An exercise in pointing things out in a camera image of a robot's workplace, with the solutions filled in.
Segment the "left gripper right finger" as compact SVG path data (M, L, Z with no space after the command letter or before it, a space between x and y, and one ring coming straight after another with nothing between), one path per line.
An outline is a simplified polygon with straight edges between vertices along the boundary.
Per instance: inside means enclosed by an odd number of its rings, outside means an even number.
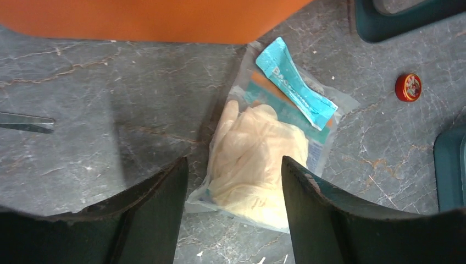
M282 159L296 263L465 263L465 209L422 215L378 205Z

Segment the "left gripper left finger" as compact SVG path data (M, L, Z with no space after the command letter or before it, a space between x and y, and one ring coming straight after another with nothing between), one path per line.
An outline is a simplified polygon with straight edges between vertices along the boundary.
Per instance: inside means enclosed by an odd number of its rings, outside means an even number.
M1 263L172 263L188 183L185 157L77 213L1 213Z

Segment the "bagged latex gloves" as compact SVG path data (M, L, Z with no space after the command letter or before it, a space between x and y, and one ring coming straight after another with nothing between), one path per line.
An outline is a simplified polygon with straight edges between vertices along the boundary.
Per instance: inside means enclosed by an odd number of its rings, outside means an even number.
M258 42L247 46L210 143L207 175L188 196L185 208L189 213L217 211L287 233L282 158L289 156L320 176L341 118L359 102L296 65L309 88L338 106L324 129L312 127L257 67L256 59L265 48Z

